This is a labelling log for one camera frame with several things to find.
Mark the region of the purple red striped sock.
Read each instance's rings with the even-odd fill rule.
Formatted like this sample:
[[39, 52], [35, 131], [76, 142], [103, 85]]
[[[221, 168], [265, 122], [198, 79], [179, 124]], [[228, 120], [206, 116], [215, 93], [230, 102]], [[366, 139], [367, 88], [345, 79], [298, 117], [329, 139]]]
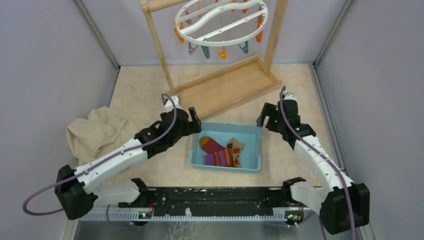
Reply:
[[206, 153], [204, 156], [204, 164], [216, 167], [233, 166], [232, 150], [216, 142], [209, 136], [203, 136], [199, 139], [200, 148]]

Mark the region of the wooden hanger stand frame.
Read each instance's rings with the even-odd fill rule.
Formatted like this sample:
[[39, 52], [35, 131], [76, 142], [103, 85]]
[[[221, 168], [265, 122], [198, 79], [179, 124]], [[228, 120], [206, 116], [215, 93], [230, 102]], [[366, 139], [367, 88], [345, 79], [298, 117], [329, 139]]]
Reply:
[[250, 98], [256, 98], [281, 83], [281, 80], [273, 73], [271, 66], [289, 4], [286, 0], [278, 0], [273, 8], [273, 15], [269, 14], [268, 20], [271, 21], [271, 27], [264, 56], [256, 54], [246, 57], [194, 81], [175, 86], [168, 69], [152, 13], [178, 4], [182, 7], [188, 1], [153, 0], [149, 2], [143, 0], [140, 3], [169, 92], [181, 96], [181, 102], [184, 107], [197, 108], [199, 116], [207, 119]]

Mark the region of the light blue plastic basket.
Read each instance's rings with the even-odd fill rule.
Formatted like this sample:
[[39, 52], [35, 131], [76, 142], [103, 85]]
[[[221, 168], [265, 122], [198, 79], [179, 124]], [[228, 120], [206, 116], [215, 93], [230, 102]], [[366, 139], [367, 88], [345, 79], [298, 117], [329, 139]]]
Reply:
[[253, 174], [262, 166], [261, 141], [255, 125], [204, 121], [188, 162], [197, 169]]

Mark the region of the orange front clothes clip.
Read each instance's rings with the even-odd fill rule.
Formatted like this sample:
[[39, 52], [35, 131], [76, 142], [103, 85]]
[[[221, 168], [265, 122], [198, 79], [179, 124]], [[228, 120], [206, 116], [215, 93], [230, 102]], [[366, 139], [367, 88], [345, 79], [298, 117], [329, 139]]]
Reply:
[[222, 50], [216, 49], [215, 52], [220, 56], [221, 59], [227, 59], [227, 51], [225, 46], [222, 47]]

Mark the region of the white round clip hanger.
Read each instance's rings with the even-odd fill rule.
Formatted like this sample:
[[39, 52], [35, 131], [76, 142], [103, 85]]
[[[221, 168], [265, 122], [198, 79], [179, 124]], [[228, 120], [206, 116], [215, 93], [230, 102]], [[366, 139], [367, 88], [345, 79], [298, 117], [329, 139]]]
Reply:
[[256, 38], [268, 21], [263, 0], [190, 0], [176, 13], [174, 25], [183, 23], [184, 41], [220, 48]]

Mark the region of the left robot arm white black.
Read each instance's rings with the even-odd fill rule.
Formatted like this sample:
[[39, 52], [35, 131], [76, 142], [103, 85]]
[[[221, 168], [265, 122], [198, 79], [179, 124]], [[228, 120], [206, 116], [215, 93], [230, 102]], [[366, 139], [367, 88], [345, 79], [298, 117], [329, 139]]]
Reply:
[[63, 184], [56, 186], [54, 192], [69, 220], [85, 216], [94, 207], [144, 207], [149, 203], [149, 188], [140, 178], [121, 184], [107, 184], [106, 181], [167, 151], [182, 137], [202, 130], [202, 122], [194, 107], [188, 111], [178, 108], [163, 112], [160, 117], [159, 121], [102, 158], [75, 169], [66, 165], [58, 171], [57, 181]]

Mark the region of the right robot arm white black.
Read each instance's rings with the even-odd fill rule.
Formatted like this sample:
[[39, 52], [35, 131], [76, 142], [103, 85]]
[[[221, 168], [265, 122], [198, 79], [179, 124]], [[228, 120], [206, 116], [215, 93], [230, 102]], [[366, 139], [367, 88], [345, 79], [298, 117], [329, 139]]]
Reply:
[[296, 100], [264, 103], [256, 125], [280, 134], [320, 183], [317, 189], [301, 177], [284, 181], [281, 187], [284, 204], [301, 203], [309, 207], [332, 235], [369, 224], [370, 190], [364, 183], [355, 183], [329, 157], [316, 132], [301, 122]]

